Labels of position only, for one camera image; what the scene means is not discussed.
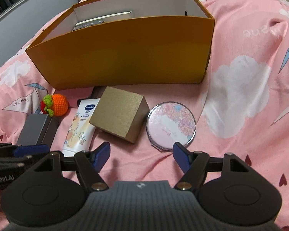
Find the gold cardboard gift box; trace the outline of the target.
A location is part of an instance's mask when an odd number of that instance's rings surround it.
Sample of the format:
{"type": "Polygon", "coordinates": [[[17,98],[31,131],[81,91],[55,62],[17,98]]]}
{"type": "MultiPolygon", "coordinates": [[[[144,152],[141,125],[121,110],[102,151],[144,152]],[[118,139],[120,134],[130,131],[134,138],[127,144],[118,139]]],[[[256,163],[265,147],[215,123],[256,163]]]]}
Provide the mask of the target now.
{"type": "Polygon", "coordinates": [[[130,143],[136,143],[148,113],[149,107],[144,96],[106,87],[90,124],[130,143]]]}

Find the orange cardboard storage box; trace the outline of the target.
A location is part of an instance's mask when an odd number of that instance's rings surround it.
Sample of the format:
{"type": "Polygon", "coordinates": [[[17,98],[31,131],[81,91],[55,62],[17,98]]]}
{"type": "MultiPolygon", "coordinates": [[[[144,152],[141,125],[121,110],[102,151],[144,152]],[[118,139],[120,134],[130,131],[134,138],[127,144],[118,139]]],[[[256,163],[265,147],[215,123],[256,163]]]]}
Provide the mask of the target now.
{"type": "Polygon", "coordinates": [[[214,24],[198,0],[86,0],[55,19],[26,53],[57,90],[198,84],[214,24]]]}

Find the white hand cream tube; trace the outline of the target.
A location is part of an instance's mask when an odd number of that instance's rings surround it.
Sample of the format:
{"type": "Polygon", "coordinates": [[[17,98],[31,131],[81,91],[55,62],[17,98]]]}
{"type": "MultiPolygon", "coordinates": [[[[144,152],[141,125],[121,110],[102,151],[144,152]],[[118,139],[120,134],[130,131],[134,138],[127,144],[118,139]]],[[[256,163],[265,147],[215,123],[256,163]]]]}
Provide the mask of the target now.
{"type": "Polygon", "coordinates": [[[99,101],[100,99],[87,99],[80,102],[62,148],[65,157],[73,157],[80,151],[89,150],[95,132],[90,119],[99,101]]]}

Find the round pink compact mirror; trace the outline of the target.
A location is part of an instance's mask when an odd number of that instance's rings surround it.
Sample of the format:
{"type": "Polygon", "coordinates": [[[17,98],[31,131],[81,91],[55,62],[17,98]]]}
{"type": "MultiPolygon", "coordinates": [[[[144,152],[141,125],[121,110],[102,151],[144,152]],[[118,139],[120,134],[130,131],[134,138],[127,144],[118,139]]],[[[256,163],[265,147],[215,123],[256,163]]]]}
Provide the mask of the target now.
{"type": "Polygon", "coordinates": [[[196,135],[193,113],[182,103],[168,101],[153,107],[145,124],[148,139],[160,151],[173,150],[173,144],[188,147],[196,135]]]}

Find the dark grey rectangular box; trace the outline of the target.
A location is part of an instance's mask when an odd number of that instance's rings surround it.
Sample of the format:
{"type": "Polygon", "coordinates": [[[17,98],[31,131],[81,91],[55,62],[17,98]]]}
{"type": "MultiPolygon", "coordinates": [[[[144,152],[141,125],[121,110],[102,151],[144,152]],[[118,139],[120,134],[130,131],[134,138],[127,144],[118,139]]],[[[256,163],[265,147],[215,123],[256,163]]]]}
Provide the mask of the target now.
{"type": "Polygon", "coordinates": [[[46,114],[31,114],[20,132],[17,144],[22,146],[45,144],[51,147],[59,122],[46,114]]]}

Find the pink printed bed sheet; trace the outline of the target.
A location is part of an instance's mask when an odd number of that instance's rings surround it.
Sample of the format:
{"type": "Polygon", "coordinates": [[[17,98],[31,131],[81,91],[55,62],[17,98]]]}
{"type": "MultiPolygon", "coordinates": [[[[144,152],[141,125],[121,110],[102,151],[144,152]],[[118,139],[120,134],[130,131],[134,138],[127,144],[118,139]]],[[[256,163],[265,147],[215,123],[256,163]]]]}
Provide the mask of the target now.
{"type": "MultiPolygon", "coordinates": [[[[286,0],[199,0],[215,18],[211,57],[198,85],[128,85],[149,108],[165,101],[187,106],[197,121],[189,146],[210,156],[233,152],[282,195],[276,224],[289,230],[289,3],[286,0]]],[[[16,143],[37,95],[53,93],[25,50],[58,16],[38,30],[0,68],[0,142],[16,143]]],[[[101,171],[114,181],[168,180],[182,171],[171,153],[160,152],[145,128],[136,144],[95,131],[91,147],[104,140],[111,156],[101,171]]]]}

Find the orange crochet fruit toy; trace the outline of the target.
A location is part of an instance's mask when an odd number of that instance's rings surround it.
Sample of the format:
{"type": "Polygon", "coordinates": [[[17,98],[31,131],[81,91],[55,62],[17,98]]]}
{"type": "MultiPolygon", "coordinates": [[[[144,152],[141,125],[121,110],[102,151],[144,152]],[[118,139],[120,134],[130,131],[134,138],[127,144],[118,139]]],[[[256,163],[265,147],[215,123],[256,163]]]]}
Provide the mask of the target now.
{"type": "Polygon", "coordinates": [[[68,111],[69,103],[62,94],[46,94],[40,102],[40,110],[50,117],[60,117],[68,111]]]}

